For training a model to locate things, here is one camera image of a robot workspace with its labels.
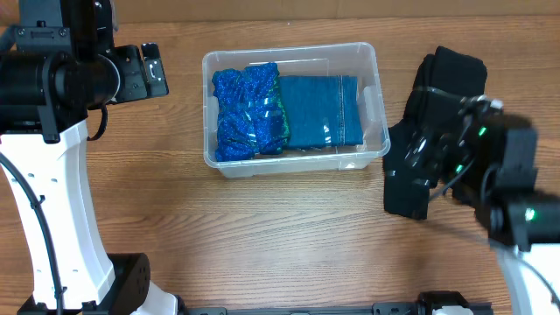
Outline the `clear plastic storage bin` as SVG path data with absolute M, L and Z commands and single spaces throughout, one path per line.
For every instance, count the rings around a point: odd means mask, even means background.
M 336 76 L 358 79 L 356 99 L 362 144 L 313 150 L 287 150 L 282 155 L 257 157 L 238 162 L 219 162 L 215 158 L 219 103 L 213 96 L 211 79 L 215 72 L 242 70 L 275 62 L 281 75 Z M 386 155 L 391 147 L 385 115 L 382 86 L 375 49 L 367 42 L 311 45 L 255 50 L 213 51 L 202 59 L 203 82 L 203 158 L 206 164 L 226 178 L 287 172 L 354 170 L 367 167 Z

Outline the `blue denim jeans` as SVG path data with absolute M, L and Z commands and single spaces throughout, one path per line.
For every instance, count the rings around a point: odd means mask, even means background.
M 282 76 L 279 85 L 290 128 L 288 149 L 363 144 L 355 77 Z

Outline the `black folded garment top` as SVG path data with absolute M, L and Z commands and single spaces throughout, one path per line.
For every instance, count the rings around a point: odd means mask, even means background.
M 483 95 L 486 80 L 482 60 L 440 46 L 419 66 L 403 120 L 418 128 L 454 129 L 462 123 L 461 100 Z

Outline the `black garment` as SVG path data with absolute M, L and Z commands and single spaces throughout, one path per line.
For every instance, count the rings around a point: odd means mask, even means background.
M 486 80 L 482 60 L 440 46 L 419 66 L 403 120 L 418 128 L 454 129 L 462 123 L 461 100 L 483 95 Z
M 438 178 L 405 162 L 415 131 L 415 125 L 404 119 L 388 129 L 391 147 L 382 161 L 383 205 L 387 213 L 422 221 L 427 219 L 430 189 Z
M 483 179 L 482 175 L 465 175 L 451 187 L 452 198 L 463 206 L 480 207 L 486 201 Z

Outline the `blue sequined fabric bundle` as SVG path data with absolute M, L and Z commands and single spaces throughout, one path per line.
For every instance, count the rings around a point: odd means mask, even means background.
M 226 69 L 213 74 L 218 99 L 219 162 L 241 161 L 256 155 L 279 155 L 290 138 L 277 64 Z

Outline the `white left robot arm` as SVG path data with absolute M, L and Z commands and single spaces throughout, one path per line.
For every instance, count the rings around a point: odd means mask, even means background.
M 1 165 L 23 224 L 33 292 L 23 314 L 170 314 L 143 253 L 102 245 L 88 182 L 92 110 L 165 96 L 155 43 L 118 46 L 105 0 L 20 0 L 1 37 Z

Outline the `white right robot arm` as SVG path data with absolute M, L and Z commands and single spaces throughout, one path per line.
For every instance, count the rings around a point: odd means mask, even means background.
M 418 106 L 406 163 L 443 182 L 486 230 L 515 314 L 559 312 L 559 198 L 536 189 L 538 134 L 484 95 Z

